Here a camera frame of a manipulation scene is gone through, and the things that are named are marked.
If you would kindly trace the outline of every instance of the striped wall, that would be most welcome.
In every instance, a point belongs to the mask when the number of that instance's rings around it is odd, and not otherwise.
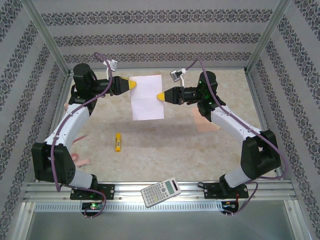
[[[10,239],[27,182],[31,146],[48,133],[63,76],[18,0],[0,0],[0,239]]]
[[[251,75],[312,239],[320,239],[319,16],[319,2],[292,1]]]
[[[72,69],[101,68],[93,52],[119,68],[178,68],[200,55],[208,67],[244,67],[278,0],[37,0]]]

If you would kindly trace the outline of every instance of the white paper sheet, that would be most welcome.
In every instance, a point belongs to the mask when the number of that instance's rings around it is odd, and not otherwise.
[[[157,99],[162,93],[161,75],[131,76],[136,87],[130,90],[132,118],[134,121],[164,119],[164,102]]]

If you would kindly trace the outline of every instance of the calculator screen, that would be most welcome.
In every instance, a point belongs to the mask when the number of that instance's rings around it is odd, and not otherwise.
[[[169,181],[166,181],[166,182],[165,182],[165,185],[166,185],[166,188],[168,189],[168,191],[169,191],[170,194],[174,194],[174,193],[175,193],[175,191],[174,191],[174,189],[172,188],[171,183],[170,183]]]

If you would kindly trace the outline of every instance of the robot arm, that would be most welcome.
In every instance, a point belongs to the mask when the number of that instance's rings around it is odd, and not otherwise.
[[[73,110],[96,95],[101,94],[109,84],[108,79],[98,80],[88,64],[81,63],[76,65],[73,72],[75,85],[71,88],[71,97],[66,114],[53,133],[44,142],[36,142],[31,149],[35,178],[40,181],[54,182],[50,150],[62,122]],[[113,77],[111,81],[111,86],[106,92],[110,96],[123,94],[136,86],[134,81],[120,76]],[[60,184],[84,189],[99,189],[97,177],[78,170],[69,153],[79,129],[89,119],[96,102],[97,100],[92,101],[87,106],[76,111],[67,119],[60,130],[53,152],[56,175]]]
[[[183,72],[174,73],[175,78],[173,80],[175,82],[179,79],[177,73],[182,74]],[[210,71],[206,71],[206,73],[216,99],[228,113],[223,111],[214,101],[203,72],[200,74],[197,87],[175,86],[158,94],[157,98],[176,105],[197,103],[198,110],[203,117],[221,126],[242,146],[240,167],[220,177],[220,191],[227,193],[234,191],[241,184],[257,179],[269,171],[278,168],[281,165],[281,160],[279,154],[271,146],[231,117],[230,114],[236,115],[217,95],[218,83],[216,75]],[[261,131],[246,123],[238,116],[236,117],[250,130],[261,134],[277,147],[276,137],[272,131]]]

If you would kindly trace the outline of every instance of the black joint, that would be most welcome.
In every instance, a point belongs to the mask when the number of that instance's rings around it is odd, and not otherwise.
[[[224,103],[217,95],[217,87],[218,83],[216,81],[216,75],[211,71],[206,71],[206,74],[208,76],[210,88],[212,89],[212,92],[214,93],[216,99],[218,100],[219,104],[222,106],[225,106],[226,103]],[[197,106],[199,109],[200,114],[205,117],[208,121],[211,122],[211,112],[218,107],[218,104],[215,102],[214,98],[211,95],[211,92],[209,90],[205,74],[202,72],[200,74],[198,85],[197,85],[197,92],[200,96],[200,101],[198,102]]]
[[[275,147],[278,147],[275,134],[271,130],[260,133]],[[254,180],[280,167],[279,154],[258,136],[247,137],[242,143],[241,168],[245,175]]]
[[[233,189],[231,187],[229,187],[226,179],[225,179],[225,174],[222,175],[220,178],[219,178],[219,189],[220,191],[222,192],[222,195],[223,196],[226,196],[227,193],[229,192],[232,192]]]
[[[98,191],[99,184],[98,184],[97,176],[94,174],[91,174],[91,175],[92,175],[92,182],[91,182],[90,189]]]
[[[35,178],[39,181],[53,183],[54,176],[49,160],[51,145],[35,143],[31,148]],[[59,144],[54,147],[54,165],[58,183],[69,185],[76,173],[76,166],[66,146]]]
[[[75,85],[71,88],[71,97],[68,102],[70,105],[84,104],[96,96],[92,88],[97,82],[97,77],[88,64],[80,63],[73,68],[73,80]],[[86,106],[89,115],[95,109],[96,103],[97,101],[95,100]]]

